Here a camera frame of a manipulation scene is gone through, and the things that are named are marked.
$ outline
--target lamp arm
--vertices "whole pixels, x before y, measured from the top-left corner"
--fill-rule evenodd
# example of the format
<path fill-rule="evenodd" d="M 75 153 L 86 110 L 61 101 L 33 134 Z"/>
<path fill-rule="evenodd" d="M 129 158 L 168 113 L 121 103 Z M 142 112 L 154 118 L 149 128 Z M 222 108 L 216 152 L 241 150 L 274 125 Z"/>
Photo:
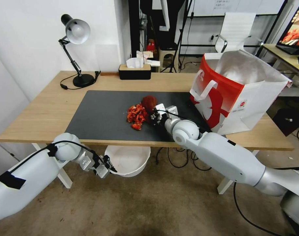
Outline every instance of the lamp arm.
<path fill-rule="evenodd" d="M 73 65 L 73 67 L 75 68 L 75 70 L 77 71 L 77 74 L 79 77 L 81 77 L 81 68 L 79 67 L 79 65 L 77 64 L 76 61 L 74 61 L 71 57 L 71 55 L 68 53 L 67 49 L 66 49 L 66 44 L 69 43 L 69 41 L 65 40 L 66 39 L 66 36 L 63 37 L 62 39 L 60 39 L 58 42 L 60 43 L 60 45 L 62 46 L 62 48 L 64 49 L 66 55 L 68 56 L 68 58 L 70 59 L 71 61 L 71 64 Z"/>

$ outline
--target red and white bag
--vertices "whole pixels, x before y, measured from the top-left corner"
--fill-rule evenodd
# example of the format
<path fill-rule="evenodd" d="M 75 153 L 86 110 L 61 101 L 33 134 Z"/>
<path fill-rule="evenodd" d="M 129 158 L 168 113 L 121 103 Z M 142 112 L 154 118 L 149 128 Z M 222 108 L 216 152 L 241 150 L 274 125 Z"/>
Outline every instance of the red and white bag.
<path fill-rule="evenodd" d="M 245 51 L 223 53 L 216 70 L 204 54 L 193 82 L 191 101 L 213 132 L 253 129 L 291 80 Z"/>

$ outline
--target white office chair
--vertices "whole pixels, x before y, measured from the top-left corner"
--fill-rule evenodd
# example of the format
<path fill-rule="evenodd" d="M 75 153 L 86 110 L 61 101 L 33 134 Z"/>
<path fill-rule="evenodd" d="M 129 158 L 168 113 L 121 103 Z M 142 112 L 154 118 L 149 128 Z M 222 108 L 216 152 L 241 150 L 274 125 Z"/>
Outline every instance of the white office chair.
<path fill-rule="evenodd" d="M 212 36 L 217 37 L 215 50 L 218 53 L 226 51 L 244 50 L 244 43 L 247 38 L 255 38 L 259 45 L 262 40 L 250 35 L 254 22 L 255 13 L 226 12 L 220 34 Z"/>

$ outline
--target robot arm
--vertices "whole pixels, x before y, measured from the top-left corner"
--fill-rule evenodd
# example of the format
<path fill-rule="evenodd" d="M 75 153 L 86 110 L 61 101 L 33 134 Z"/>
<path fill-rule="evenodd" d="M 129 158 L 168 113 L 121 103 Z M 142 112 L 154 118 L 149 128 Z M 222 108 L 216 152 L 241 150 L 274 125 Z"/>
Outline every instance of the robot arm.
<path fill-rule="evenodd" d="M 108 156 L 98 156 L 73 134 L 61 134 L 47 149 L 29 155 L 0 176 L 0 220 L 22 210 L 69 161 L 80 164 L 84 171 L 92 169 L 101 178 L 110 170 L 116 172 Z"/>
<path fill-rule="evenodd" d="M 254 186 L 268 195 L 284 195 L 282 209 L 299 224 L 298 171 L 268 168 L 249 150 L 219 134 L 204 132 L 200 135 L 194 122 L 181 120 L 177 114 L 175 106 L 165 109 L 163 104 L 159 104 L 152 119 L 164 125 L 177 144 L 194 151 L 201 161 L 228 179 Z"/>

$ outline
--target desk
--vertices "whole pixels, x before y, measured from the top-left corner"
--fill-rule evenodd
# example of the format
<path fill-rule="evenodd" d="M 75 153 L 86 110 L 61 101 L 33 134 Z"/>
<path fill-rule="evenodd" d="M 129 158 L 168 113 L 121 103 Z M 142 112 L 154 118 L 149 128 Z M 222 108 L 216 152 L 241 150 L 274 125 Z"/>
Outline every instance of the desk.
<path fill-rule="evenodd" d="M 280 49 L 278 49 L 276 44 L 263 44 L 263 48 L 271 52 L 274 56 L 277 57 L 277 61 L 274 64 L 274 68 L 277 68 L 281 61 L 284 61 L 287 65 L 294 68 L 294 70 L 299 71 L 299 63 L 297 55 L 290 55 Z"/>
<path fill-rule="evenodd" d="M 120 80 L 118 76 L 99 76 L 96 83 L 87 88 L 62 89 L 60 81 L 74 74 L 74 71 L 61 71 L 0 135 L 0 142 L 33 143 L 37 150 L 46 143 L 51 143 L 57 135 L 65 132 L 88 90 L 187 92 L 195 76 L 193 73 L 152 73 L 150 80 Z M 72 79 L 66 80 L 65 84 L 72 88 Z M 267 115 L 263 116 L 253 130 L 230 134 L 227 138 L 250 150 L 293 150 L 292 144 Z M 87 145 L 178 147 L 176 143 L 169 142 L 81 142 Z M 58 177 L 66 187 L 72 185 L 63 169 Z"/>

